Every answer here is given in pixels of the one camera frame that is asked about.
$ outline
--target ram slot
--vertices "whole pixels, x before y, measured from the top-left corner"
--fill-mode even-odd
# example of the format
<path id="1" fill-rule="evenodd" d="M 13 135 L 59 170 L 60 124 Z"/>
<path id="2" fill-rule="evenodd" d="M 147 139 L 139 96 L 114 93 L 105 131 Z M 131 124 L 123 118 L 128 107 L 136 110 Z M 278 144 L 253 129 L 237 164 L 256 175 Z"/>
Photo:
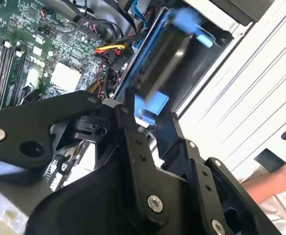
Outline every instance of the ram slot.
<path id="1" fill-rule="evenodd" d="M 13 57 L 15 56 L 15 50 L 9 46 L 9 44 L 2 44 L 0 54 L 0 105 L 4 95 L 4 88 L 7 84 L 8 74 Z"/>
<path id="2" fill-rule="evenodd" d="M 3 43 L 0 54 L 0 109 L 9 107 L 23 70 L 25 53 Z"/>
<path id="3" fill-rule="evenodd" d="M 17 51 L 16 53 L 17 56 L 13 58 L 10 67 L 7 85 L 1 103 L 1 108 L 17 105 L 16 100 L 18 99 L 18 91 L 23 84 L 23 82 L 21 82 L 21 79 L 26 53 L 24 51 Z"/>

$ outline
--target white metal panel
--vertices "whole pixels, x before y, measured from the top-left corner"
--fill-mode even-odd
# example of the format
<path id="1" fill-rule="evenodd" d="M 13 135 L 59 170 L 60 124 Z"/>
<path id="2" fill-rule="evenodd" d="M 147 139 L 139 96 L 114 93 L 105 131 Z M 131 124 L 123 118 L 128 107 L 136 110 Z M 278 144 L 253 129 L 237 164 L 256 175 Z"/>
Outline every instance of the white metal panel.
<path id="1" fill-rule="evenodd" d="M 230 170 L 286 126 L 286 0 L 275 0 L 180 124 L 204 158 Z"/>

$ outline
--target human arm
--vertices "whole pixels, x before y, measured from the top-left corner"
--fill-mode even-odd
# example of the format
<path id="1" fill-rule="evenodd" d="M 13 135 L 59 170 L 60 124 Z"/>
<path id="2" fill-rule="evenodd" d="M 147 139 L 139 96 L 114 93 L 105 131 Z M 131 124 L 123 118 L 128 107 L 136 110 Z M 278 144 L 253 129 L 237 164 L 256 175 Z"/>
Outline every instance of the human arm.
<path id="1" fill-rule="evenodd" d="M 257 204 L 262 203 L 286 191 L 286 164 L 279 170 L 247 181 L 242 186 Z"/>

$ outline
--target green circuit board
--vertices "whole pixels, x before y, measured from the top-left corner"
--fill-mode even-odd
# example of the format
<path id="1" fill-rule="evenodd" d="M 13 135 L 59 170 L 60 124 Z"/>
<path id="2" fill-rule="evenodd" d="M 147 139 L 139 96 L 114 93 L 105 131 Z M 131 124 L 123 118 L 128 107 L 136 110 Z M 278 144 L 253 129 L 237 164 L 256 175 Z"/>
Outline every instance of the green circuit board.
<path id="1" fill-rule="evenodd" d="M 104 73 L 100 59 L 94 56 L 94 50 L 102 43 L 101 39 L 90 37 L 79 29 L 69 34 L 54 32 L 41 15 L 45 5 L 39 0 L 1 1 L 0 53 L 8 47 L 25 57 L 22 68 L 18 67 L 21 70 L 18 82 L 17 78 L 13 80 L 12 75 L 7 79 L 3 89 L 5 101 L 1 108 L 11 106 L 11 102 L 6 100 L 11 99 L 13 92 L 20 94 L 25 86 L 41 90 L 43 98 L 46 98 L 86 90 L 100 76 L 98 73 Z M 49 22 L 59 31 L 71 31 L 77 26 L 56 11 L 49 17 Z"/>

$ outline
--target motherboard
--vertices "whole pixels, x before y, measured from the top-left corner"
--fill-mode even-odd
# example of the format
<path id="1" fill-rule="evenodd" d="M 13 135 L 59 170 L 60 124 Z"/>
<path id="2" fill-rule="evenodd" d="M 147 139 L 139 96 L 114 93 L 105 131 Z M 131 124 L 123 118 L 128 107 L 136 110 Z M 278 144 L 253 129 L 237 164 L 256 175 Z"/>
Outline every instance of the motherboard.
<path id="1" fill-rule="evenodd" d="M 86 90 L 105 69 L 95 49 L 102 40 L 53 11 L 49 23 L 39 0 L 0 0 L 0 109 L 25 95 L 41 98 Z"/>

